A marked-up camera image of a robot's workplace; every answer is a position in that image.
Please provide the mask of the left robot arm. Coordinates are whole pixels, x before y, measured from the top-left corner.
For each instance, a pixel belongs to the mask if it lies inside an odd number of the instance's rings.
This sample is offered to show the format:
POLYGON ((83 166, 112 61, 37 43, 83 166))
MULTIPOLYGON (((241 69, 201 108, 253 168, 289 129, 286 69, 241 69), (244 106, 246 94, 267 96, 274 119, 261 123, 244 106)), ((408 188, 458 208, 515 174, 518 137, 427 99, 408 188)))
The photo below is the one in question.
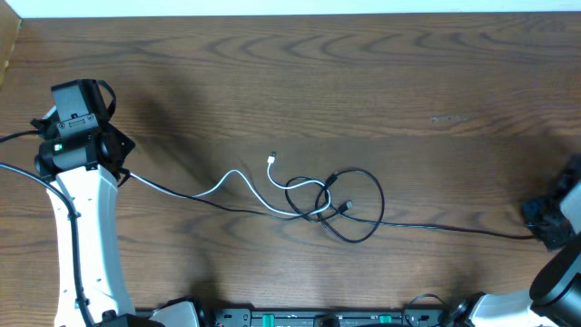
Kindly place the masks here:
POLYGON ((123 278, 116 231, 118 181, 133 141, 110 123, 103 80, 52 86, 53 108, 31 122, 43 142, 35 167, 54 209, 59 262, 56 326, 198 326, 194 303, 136 311, 123 278))

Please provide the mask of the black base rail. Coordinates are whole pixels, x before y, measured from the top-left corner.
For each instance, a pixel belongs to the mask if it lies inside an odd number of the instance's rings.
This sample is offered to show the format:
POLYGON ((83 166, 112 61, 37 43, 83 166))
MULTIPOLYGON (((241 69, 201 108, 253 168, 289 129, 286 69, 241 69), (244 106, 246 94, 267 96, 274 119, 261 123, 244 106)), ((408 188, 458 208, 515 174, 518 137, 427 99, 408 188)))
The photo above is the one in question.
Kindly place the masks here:
POLYGON ((444 326, 439 307, 412 307, 384 311, 258 310, 250 308, 197 309, 199 324, 214 327, 318 327, 318 326, 444 326))

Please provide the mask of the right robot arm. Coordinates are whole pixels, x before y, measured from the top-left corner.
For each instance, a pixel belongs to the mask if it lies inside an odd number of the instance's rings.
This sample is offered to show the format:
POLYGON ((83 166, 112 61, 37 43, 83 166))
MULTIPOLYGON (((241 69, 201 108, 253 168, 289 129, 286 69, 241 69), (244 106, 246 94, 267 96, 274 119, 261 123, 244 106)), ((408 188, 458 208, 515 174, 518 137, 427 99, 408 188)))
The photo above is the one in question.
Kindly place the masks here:
POLYGON ((549 191, 522 204, 525 226, 556 255, 529 289, 479 292, 442 318, 450 326, 578 326, 580 324, 580 156, 574 155, 549 191))

